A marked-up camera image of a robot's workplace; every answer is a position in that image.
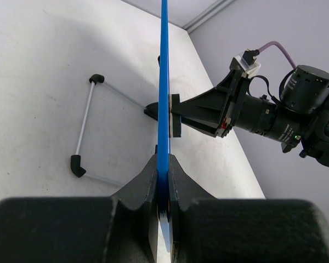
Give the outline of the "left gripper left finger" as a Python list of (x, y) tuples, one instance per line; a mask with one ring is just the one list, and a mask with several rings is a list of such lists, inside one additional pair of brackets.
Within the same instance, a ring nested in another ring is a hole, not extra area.
[(109, 197), (0, 201), (0, 262), (155, 262), (157, 157)]

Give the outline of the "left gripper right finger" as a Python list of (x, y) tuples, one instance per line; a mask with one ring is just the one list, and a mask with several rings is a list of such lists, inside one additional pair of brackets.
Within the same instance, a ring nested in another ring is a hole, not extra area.
[(299, 199), (217, 199), (169, 159), (172, 262), (329, 262), (329, 224)]

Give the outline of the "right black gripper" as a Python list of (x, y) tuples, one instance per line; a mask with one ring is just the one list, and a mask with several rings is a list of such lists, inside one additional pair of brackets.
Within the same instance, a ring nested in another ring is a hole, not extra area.
[(229, 69), (228, 75), (215, 87), (176, 104), (171, 112), (202, 134), (227, 136), (239, 118), (249, 88), (249, 67), (244, 59), (232, 59)]

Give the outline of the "blue framed whiteboard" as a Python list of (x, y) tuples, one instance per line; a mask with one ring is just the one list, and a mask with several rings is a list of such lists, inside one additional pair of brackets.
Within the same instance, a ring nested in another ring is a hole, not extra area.
[(161, 38), (160, 38), (160, 76), (158, 97), (158, 133), (157, 133), (157, 200), (158, 217), (161, 226), (161, 238), (164, 247), (160, 248), (161, 262), (171, 262), (169, 240), (169, 20), (168, 2), (161, 2)]

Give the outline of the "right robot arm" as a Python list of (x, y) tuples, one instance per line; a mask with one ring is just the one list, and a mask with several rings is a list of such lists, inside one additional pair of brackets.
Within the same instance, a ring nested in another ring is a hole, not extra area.
[(240, 66), (214, 88), (171, 109), (181, 121), (212, 137), (233, 127), (280, 142), (284, 153), (302, 145), (301, 157), (329, 167), (329, 73), (299, 65), (279, 86), (279, 95), (251, 95), (252, 78)]

